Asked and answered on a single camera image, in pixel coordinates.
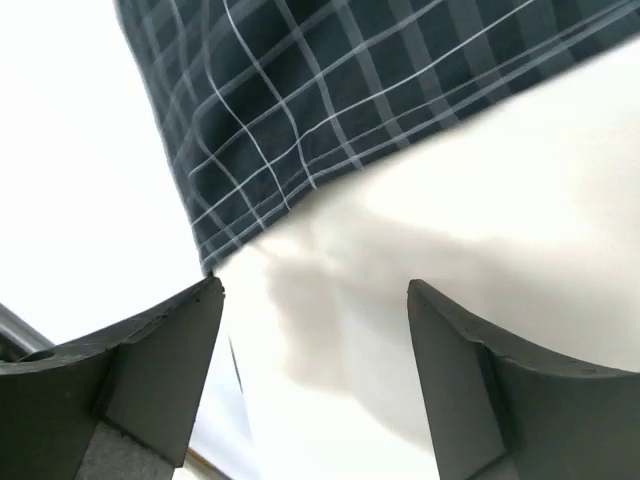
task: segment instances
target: white fabric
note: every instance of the white fabric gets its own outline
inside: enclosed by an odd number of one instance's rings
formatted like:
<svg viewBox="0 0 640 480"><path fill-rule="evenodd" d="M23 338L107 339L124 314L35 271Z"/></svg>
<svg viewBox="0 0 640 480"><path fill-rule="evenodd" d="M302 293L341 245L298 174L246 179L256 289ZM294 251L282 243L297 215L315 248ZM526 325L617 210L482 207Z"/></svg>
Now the white fabric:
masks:
<svg viewBox="0 0 640 480"><path fill-rule="evenodd" d="M640 371L638 85L636 39L317 192L231 258L225 315L265 480L438 478L412 278Z"/></svg>
<svg viewBox="0 0 640 480"><path fill-rule="evenodd" d="M0 302L63 342L200 280L113 5L6 3L0 58ZM234 480L258 476L224 336L192 447Z"/></svg>

